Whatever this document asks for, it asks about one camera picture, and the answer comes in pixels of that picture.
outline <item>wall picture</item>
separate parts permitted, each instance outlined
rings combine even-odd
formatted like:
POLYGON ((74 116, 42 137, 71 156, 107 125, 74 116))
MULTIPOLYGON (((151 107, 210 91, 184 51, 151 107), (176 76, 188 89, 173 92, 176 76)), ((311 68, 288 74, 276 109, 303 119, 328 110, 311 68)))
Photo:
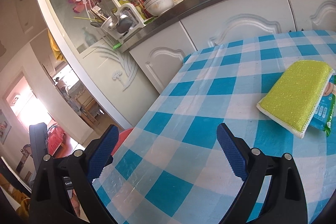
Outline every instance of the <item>wall picture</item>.
POLYGON ((5 139, 10 129, 11 129, 11 125, 9 124, 8 120, 6 119, 2 110, 0 109, 0 142, 2 144, 5 142, 5 139))

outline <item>blue and white tablecloth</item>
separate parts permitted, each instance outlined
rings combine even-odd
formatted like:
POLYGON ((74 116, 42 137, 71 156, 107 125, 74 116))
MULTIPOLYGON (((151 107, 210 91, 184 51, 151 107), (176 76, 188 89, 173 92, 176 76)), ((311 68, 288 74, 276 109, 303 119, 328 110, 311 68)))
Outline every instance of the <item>blue and white tablecloth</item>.
MULTIPOLYGON (((218 224, 242 185, 216 140, 216 128, 225 122, 266 155, 293 155, 311 222, 336 188, 336 133, 326 138, 309 127, 299 139, 256 104, 293 62, 321 60, 335 69, 335 53, 336 33, 322 30, 194 52, 94 181, 99 197, 120 224, 218 224)), ((269 179, 250 220, 261 209, 269 179)))

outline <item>red fabric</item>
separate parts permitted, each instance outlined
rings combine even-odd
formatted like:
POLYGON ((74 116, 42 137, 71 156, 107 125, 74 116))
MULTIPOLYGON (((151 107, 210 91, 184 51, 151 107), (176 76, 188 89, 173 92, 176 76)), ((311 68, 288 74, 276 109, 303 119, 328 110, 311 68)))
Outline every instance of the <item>red fabric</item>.
POLYGON ((55 154, 56 150, 63 142, 64 134, 64 130, 58 125, 48 131, 47 147, 50 155, 55 154))
POLYGON ((118 148, 121 146, 121 144, 127 139, 128 135, 130 135, 130 133, 132 132, 134 128, 129 128, 124 130, 123 132, 119 133, 119 140, 117 142, 117 144, 115 145, 115 148, 113 149, 111 155, 113 156, 114 153, 118 150, 118 148))

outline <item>stack of bowls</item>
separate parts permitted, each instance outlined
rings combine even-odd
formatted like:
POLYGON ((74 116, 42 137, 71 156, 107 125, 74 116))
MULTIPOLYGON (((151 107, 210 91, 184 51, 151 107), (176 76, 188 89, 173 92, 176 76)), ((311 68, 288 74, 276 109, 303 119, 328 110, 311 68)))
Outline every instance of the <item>stack of bowls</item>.
POLYGON ((143 4, 146 10, 156 17, 174 6, 173 0, 146 0, 143 4))

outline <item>green packet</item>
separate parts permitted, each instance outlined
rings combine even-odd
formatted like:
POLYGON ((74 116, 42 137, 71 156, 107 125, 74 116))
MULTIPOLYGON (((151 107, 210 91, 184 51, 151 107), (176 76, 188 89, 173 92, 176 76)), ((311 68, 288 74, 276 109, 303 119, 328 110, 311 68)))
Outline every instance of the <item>green packet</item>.
POLYGON ((335 78, 334 75, 330 77, 321 101, 319 102, 319 106, 309 124, 312 127, 324 131, 327 137, 331 132, 331 120, 334 115, 336 94, 335 78))

